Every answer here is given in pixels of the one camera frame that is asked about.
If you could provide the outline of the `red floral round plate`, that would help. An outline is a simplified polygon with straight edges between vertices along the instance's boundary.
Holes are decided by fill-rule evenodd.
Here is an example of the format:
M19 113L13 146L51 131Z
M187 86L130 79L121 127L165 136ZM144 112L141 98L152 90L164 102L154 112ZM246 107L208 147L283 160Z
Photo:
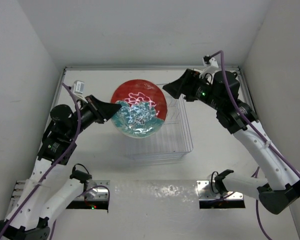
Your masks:
M110 102L121 105L111 118L113 125L122 134L136 139L158 132L168 113L163 91L144 79L132 79L119 85Z

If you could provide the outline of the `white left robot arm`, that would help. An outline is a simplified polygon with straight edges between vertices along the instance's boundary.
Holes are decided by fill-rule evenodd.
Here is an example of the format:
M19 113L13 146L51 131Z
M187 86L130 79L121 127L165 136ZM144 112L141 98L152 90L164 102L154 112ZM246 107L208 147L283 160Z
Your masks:
M50 123L43 136L31 176L25 181L15 207L0 220L0 239L46 240L60 213L88 190L92 175L73 170L54 195L51 190L66 168L79 134L93 123L104 124L121 108L93 95L75 101L76 111L60 104L50 111Z

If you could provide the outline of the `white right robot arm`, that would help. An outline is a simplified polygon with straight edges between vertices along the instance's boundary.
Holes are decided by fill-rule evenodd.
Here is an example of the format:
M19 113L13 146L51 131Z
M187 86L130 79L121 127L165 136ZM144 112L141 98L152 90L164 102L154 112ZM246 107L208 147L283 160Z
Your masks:
M237 76L235 72L217 71L209 82L198 71L187 69L162 88L174 99L183 95L188 102L199 100L216 110L218 122L248 150L265 175L249 178L227 169L214 177L212 190L220 196L240 192L278 215L300 197L300 177L280 159L277 148L265 140L257 114L239 99Z

